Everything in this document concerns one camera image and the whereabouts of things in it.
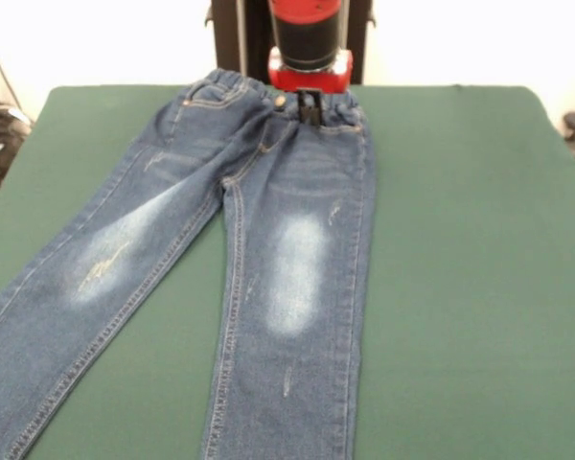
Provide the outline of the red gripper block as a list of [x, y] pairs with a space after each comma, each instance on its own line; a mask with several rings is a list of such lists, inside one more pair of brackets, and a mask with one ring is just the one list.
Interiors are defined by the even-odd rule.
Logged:
[[353, 70], [353, 54], [349, 50], [340, 49], [333, 63], [324, 69], [313, 71], [298, 71], [287, 67], [278, 47], [270, 50], [268, 60], [268, 75], [270, 84], [275, 88], [297, 92], [298, 116], [302, 124], [322, 125], [322, 92], [344, 93], [350, 85]]

